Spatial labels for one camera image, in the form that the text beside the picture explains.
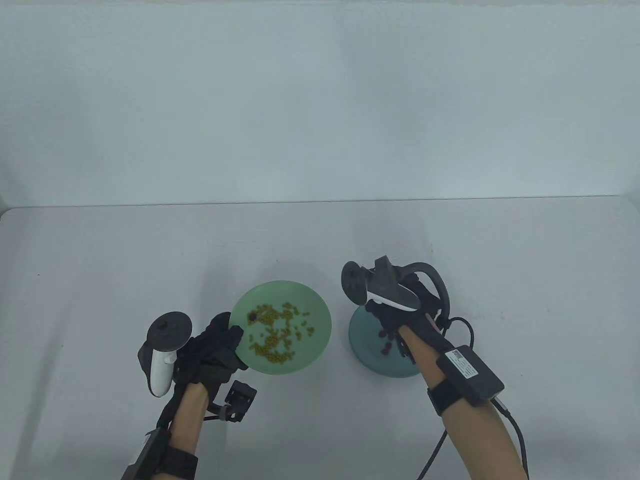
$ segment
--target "green bowl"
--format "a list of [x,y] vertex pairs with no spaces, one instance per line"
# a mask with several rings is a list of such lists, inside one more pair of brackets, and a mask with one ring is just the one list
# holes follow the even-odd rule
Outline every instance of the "green bowl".
[[[295,315],[293,309],[285,308],[285,303],[297,307],[298,315]],[[250,348],[253,343],[263,346],[269,336],[267,332],[267,329],[271,328],[269,325],[260,321],[249,325],[248,318],[258,306],[265,304],[271,305],[279,313],[285,310],[294,313],[289,321],[291,335],[287,338],[292,342],[288,352],[294,352],[294,354],[282,364],[271,363],[266,357],[258,355],[255,349]],[[238,325],[244,330],[242,341],[236,349],[240,360],[253,370],[270,375],[293,373],[308,367],[320,356],[331,337],[331,314],[322,297],[306,285],[288,280],[267,282],[245,293],[231,311],[229,325]],[[282,317],[273,322],[273,329],[276,330],[284,330],[286,326],[287,321]],[[309,328],[314,329],[311,334],[308,331]],[[269,352],[286,353],[284,341],[278,341],[278,344]]]

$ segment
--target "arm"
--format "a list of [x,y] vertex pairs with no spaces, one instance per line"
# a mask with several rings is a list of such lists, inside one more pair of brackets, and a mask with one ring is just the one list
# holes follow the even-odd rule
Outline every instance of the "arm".
[[[445,379],[436,365],[439,354],[406,325],[398,332],[424,381],[430,388],[437,386]],[[460,399],[443,412],[442,421],[473,480],[527,480],[515,446],[491,403],[474,408]]]
[[[198,437],[202,428],[207,405],[209,404],[209,394],[201,383],[190,383],[182,397],[178,411],[171,422],[171,440],[169,445],[178,450],[185,451],[192,455],[196,453]],[[180,480],[168,474],[158,474],[151,477],[151,480]]]

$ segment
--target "black wrist strap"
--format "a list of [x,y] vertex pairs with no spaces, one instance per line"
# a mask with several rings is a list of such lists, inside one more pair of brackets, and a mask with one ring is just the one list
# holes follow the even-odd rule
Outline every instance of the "black wrist strap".
[[456,390],[448,378],[439,383],[435,388],[427,389],[433,408],[436,409],[438,416],[448,409],[451,405],[462,398],[460,392]]
[[198,468],[198,457],[167,445],[157,473],[169,474],[184,480],[193,480]]

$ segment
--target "white wall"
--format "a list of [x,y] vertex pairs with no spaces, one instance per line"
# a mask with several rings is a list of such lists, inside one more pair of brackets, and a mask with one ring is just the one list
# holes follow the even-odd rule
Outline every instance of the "white wall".
[[606,195],[640,7],[0,6],[6,205]]

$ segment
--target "white vr controller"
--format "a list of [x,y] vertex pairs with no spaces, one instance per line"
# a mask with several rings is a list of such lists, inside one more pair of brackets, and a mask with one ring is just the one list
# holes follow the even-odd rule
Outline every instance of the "white vr controller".
[[191,319],[182,312],[166,313],[149,327],[138,361],[152,395],[161,397],[171,388],[177,351],[189,340],[191,329]]

